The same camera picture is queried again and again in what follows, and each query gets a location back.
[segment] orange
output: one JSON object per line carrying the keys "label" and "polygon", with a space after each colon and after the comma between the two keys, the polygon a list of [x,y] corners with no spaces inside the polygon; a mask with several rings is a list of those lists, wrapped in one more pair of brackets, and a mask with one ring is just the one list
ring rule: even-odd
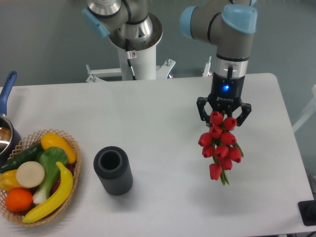
{"label": "orange", "polygon": [[19,212],[28,210],[33,203],[33,195],[26,189],[14,189],[8,193],[5,206],[9,211]]}

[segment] robotic arm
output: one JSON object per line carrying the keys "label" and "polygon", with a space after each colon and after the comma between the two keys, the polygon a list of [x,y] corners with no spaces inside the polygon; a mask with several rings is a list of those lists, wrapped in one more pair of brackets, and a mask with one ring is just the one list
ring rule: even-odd
{"label": "robotic arm", "polygon": [[251,112],[251,105],[241,101],[241,92],[256,31],[257,10],[253,0],[217,0],[204,7],[191,6],[180,19],[184,35],[217,46],[211,93],[199,97],[197,107],[202,121],[210,123],[204,109],[208,102],[214,111],[232,117],[239,106],[241,126]]}
{"label": "robotic arm", "polygon": [[148,12],[148,0],[87,0],[82,14],[97,36],[109,36],[118,49],[123,80],[156,79],[162,25]]}

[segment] bok choy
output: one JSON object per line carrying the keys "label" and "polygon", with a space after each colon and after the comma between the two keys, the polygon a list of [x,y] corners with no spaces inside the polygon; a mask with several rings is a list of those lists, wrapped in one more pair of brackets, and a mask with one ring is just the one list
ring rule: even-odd
{"label": "bok choy", "polygon": [[49,198],[52,187],[60,177],[60,171],[56,162],[60,161],[64,166],[67,166],[68,160],[67,154],[63,149],[51,147],[45,150],[36,161],[43,166],[45,171],[45,178],[33,195],[33,202],[35,205],[38,205]]}

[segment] blue pot handle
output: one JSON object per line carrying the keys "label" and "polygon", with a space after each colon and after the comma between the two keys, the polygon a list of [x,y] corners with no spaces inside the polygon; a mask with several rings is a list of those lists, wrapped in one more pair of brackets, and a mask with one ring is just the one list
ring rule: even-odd
{"label": "blue pot handle", "polygon": [[17,72],[12,71],[9,73],[8,78],[5,81],[5,84],[0,94],[0,115],[6,115],[7,101],[17,76]]}

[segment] cable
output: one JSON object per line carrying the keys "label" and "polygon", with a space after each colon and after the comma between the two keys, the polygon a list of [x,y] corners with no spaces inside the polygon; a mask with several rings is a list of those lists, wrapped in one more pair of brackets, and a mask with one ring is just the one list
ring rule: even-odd
{"label": "cable", "polygon": [[[125,40],[125,51],[126,51],[126,52],[129,51],[129,50],[128,50],[128,44],[129,44],[129,40],[126,39],[126,40]],[[135,73],[134,73],[134,69],[133,69],[132,63],[131,63],[131,61],[130,61],[129,58],[127,59],[127,63],[128,63],[129,68],[130,68],[130,71],[132,72],[132,78],[133,78],[133,80],[136,80],[136,76],[135,76]]]}
{"label": "cable", "polygon": [[311,232],[309,235],[307,235],[306,237],[311,237],[311,236],[313,236],[314,234],[316,234],[316,231],[314,231],[314,232]]}

